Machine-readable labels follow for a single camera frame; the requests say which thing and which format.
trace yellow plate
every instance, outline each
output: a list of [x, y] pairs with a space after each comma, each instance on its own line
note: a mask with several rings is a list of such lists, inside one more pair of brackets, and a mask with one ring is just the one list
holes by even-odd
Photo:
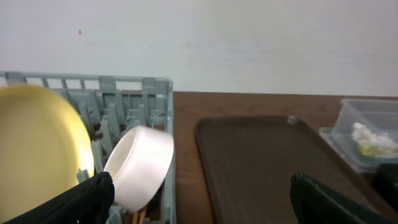
[[0, 223], [94, 173], [90, 137], [75, 109], [51, 90], [18, 85], [0, 90]]

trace white bowl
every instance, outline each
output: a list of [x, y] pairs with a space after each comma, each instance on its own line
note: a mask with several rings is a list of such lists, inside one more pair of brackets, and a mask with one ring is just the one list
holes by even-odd
[[128, 131], [104, 168], [113, 179], [115, 203], [130, 212], [145, 206], [162, 185], [173, 153], [173, 137], [165, 132], [143, 126]]

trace white wall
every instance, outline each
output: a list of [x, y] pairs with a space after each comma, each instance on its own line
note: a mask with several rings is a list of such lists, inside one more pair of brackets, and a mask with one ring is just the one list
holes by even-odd
[[397, 21], [396, 0], [2, 0], [0, 70], [398, 96]]

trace brown tray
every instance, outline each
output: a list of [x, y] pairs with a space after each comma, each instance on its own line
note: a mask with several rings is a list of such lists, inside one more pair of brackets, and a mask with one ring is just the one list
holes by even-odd
[[290, 178], [298, 172], [397, 220], [370, 186], [298, 118], [207, 118], [195, 132], [217, 223], [297, 223], [289, 190]]

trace plastic dish rack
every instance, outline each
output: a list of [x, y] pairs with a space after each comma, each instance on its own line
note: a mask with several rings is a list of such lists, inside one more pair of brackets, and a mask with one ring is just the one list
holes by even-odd
[[[173, 135], [173, 84], [165, 78], [0, 71], [0, 86], [15, 83], [50, 88], [69, 101], [79, 112], [90, 135], [97, 172], [103, 170], [123, 134], [137, 125], [161, 129]], [[87, 179], [87, 171], [79, 171], [77, 178], [80, 182]], [[146, 218], [145, 223], [176, 223], [175, 156], [157, 195], [160, 200], [159, 219]], [[125, 223], [126, 215], [123, 208], [112, 206], [107, 223]]]

